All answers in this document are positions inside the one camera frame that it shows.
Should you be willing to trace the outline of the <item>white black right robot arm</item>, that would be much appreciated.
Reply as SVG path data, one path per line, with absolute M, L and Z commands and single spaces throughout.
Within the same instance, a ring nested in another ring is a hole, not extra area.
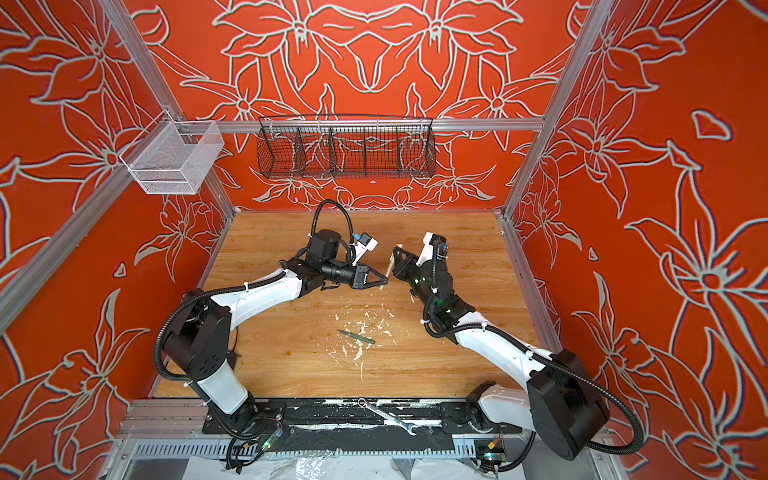
M 617 456 L 645 445 L 640 419 L 619 396 L 592 380 L 572 352 L 535 347 L 493 324 L 456 294 L 444 237 L 428 232 L 419 254 L 394 247 L 394 277 L 423 304 L 421 322 L 433 338 L 482 356 L 522 389 L 490 383 L 477 393 L 480 413 L 494 424 L 536 434 L 555 454 L 575 459 L 589 448 Z

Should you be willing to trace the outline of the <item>green pen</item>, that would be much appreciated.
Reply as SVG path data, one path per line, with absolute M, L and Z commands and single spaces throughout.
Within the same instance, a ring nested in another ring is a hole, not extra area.
M 373 340 L 371 338 L 368 338 L 368 337 L 365 337 L 365 336 L 360 335 L 360 334 L 355 334 L 353 332 L 350 332 L 350 331 L 347 331 L 347 330 L 342 330 L 342 329 L 337 329 L 337 332 L 339 334 L 343 335 L 343 336 L 352 338 L 352 339 L 354 339 L 356 341 L 359 341 L 359 342 L 362 342 L 362 343 L 365 343 L 365 344 L 369 344 L 369 345 L 375 345 L 376 344 L 375 340 Z

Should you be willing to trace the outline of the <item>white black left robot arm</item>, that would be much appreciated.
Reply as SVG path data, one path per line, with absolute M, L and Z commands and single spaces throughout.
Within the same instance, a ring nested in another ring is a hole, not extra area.
M 315 290 L 346 285 L 366 290 L 388 283 L 362 258 L 378 245 L 357 233 L 349 213 L 334 200 L 316 208 L 305 246 L 274 272 L 237 286 L 186 293 L 161 326 L 153 346 L 160 377 L 181 382 L 206 402 L 210 415 L 233 430 L 256 418 L 251 392 L 228 361 L 230 336 L 247 320 Z

